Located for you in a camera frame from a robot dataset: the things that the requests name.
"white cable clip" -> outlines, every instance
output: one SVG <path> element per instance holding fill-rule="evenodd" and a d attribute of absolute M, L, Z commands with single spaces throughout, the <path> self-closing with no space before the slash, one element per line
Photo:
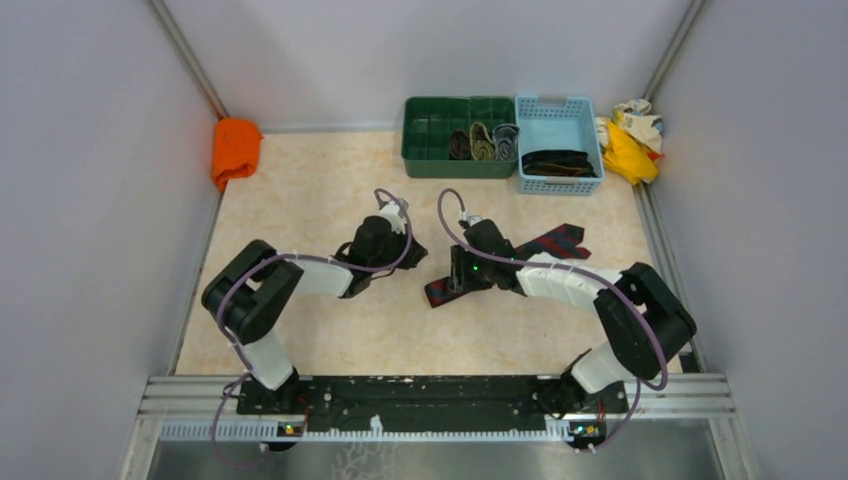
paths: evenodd
<path fill-rule="evenodd" d="M 568 297 L 568 303 L 570 303 L 572 305 L 577 305 L 576 303 L 574 303 L 574 297 L 571 296 L 571 289 L 568 287 L 568 280 L 571 278 L 571 275 L 573 273 L 574 273 L 574 264 L 572 263 L 568 267 L 568 272 L 566 273 L 565 282 L 563 282 L 563 285 L 565 286 L 565 296 Z"/>
<path fill-rule="evenodd" d="M 473 213 L 469 213 L 468 210 L 462 212 L 461 221 L 468 224 L 469 227 L 473 227 L 474 225 L 485 220 L 483 215 L 475 215 Z"/>

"pile of clothes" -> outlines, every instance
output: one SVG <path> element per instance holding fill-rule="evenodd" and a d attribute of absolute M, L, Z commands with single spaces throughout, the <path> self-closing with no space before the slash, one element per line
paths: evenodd
<path fill-rule="evenodd" d="M 618 173 L 632 185 L 650 183 L 660 171 L 662 117 L 649 115 L 651 102 L 637 99 L 613 108 L 611 118 L 595 117 L 604 168 Z"/>
<path fill-rule="evenodd" d="M 474 122 L 468 133 L 454 130 L 448 139 L 448 156 L 451 160 L 515 160 L 518 158 L 518 125 L 503 123 L 489 129 L 482 122 Z"/>
<path fill-rule="evenodd" d="M 579 150 L 539 150 L 521 157 L 525 175 L 598 178 L 589 154 Z"/>

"black mounting plate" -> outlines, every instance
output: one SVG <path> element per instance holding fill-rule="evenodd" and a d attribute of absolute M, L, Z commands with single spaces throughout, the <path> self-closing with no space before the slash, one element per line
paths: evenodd
<path fill-rule="evenodd" d="M 545 430 L 545 412 L 533 394 L 556 388 L 558 376 L 306 376 L 297 397 L 309 405 L 312 432 L 368 431 L 380 415 L 385 432 L 504 432 Z M 579 412 L 595 413 L 603 399 L 607 414 L 627 411 L 621 382 L 608 386 Z M 293 402 L 284 411 L 256 381 L 238 395 L 240 415 L 301 414 Z"/>

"black cloth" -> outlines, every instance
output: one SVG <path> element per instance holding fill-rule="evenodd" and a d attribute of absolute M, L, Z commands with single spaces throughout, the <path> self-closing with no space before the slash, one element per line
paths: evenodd
<path fill-rule="evenodd" d="M 471 139 L 465 130 L 454 130 L 448 140 L 448 155 L 451 160 L 468 160 L 471 158 Z"/>
<path fill-rule="evenodd" d="M 577 150 L 539 150 L 521 157 L 526 175 L 597 178 L 589 154 Z"/>

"yellow cloth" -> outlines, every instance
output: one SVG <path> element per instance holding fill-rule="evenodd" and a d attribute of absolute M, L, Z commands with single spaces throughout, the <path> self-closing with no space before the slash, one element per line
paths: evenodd
<path fill-rule="evenodd" d="M 654 162 L 648 158 L 644 147 L 607 119 L 609 144 L 604 151 L 604 168 L 624 177 L 631 185 L 640 181 L 652 182 L 660 174 Z"/>

